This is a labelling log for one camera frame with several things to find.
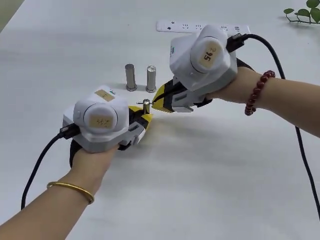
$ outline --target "gold bangle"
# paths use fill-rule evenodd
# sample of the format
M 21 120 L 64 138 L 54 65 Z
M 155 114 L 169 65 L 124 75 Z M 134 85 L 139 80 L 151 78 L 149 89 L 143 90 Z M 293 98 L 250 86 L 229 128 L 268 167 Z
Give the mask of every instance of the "gold bangle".
M 66 187 L 72 190 L 76 190 L 78 193 L 81 193 L 89 202 L 89 205 L 92 204 L 95 201 L 95 197 L 88 192 L 87 190 L 83 189 L 82 187 L 70 184 L 70 183 L 64 183 L 59 181 L 51 181 L 46 185 L 46 188 L 50 188 L 52 186 L 60 186 L 60 187 Z

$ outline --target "silver metal peg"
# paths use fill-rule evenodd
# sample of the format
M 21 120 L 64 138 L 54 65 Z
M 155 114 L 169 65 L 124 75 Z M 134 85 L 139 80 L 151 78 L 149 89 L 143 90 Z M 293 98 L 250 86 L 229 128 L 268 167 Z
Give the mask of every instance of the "silver metal peg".
M 144 99 L 143 101 L 138 101 L 136 104 L 143 104 L 143 114 L 150 114 L 150 105 L 152 105 L 149 99 Z
M 129 92 L 137 90 L 136 77 L 135 77 L 135 66 L 133 64 L 127 64 L 124 66 L 125 76 L 126 76 L 126 85 L 125 88 Z
M 148 93 L 154 93 L 157 90 L 156 87 L 156 67 L 150 65 L 146 68 L 146 87 L 145 90 Z

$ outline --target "plant stem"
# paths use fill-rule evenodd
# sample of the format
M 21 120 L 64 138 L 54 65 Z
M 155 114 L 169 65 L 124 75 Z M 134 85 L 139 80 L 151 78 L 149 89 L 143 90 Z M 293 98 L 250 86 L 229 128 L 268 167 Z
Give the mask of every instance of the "plant stem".
M 302 21 L 302 20 L 298 17 L 298 15 L 296 15 L 296 18 L 297 18 L 298 20 L 291 20 L 291 19 L 288 17 L 288 14 L 286 14 L 285 17 L 286 17 L 286 19 L 288 19 L 288 21 L 289 21 L 290 23 L 320 24 L 320 22 L 312 22 L 310 16 L 309 16 L 309 21 Z
M 304 23 L 304 24 L 320 24 L 320 22 L 308 22 L 308 21 L 301 21 L 301 20 L 290 20 L 290 23 Z

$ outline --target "power strip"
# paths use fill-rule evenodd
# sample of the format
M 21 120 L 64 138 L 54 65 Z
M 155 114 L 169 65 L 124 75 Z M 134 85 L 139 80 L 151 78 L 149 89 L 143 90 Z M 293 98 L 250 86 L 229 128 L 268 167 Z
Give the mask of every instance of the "power strip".
M 250 34 L 248 25 L 240 24 L 211 24 L 204 22 L 188 22 L 159 20 L 156 22 L 156 30 L 158 32 L 174 32 L 174 33 L 196 33 L 201 31 L 206 25 L 213 25 L 225 30 L 229 36 L 236 34 Z

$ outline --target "tan sticker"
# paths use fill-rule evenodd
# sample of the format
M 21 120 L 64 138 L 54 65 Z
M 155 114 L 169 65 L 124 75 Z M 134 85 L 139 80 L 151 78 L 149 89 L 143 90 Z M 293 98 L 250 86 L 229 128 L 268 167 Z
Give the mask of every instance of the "tan sticker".
M 211 41 L 208 42 L 205 48 L 204 53 L 199 59 L 199 64 L 204 66 L 207 69 L 210 69 L 215 62 L 216 57 L 221 51 L 221 47 L 219 44 Z
M 112 116 L 92 115 L 89 119 L 89 127 L 99 129 L 110 129 L 112 127 Z
M 111 94 L 107 93 L 105 90 L 102 90 L 102 89 L 96 91 L 95 94 L 97 94 L 99 97 L 103 98 L 107 102 L 110 102 L 111 100 L 115 99 L 114 96 L 112 96 Z

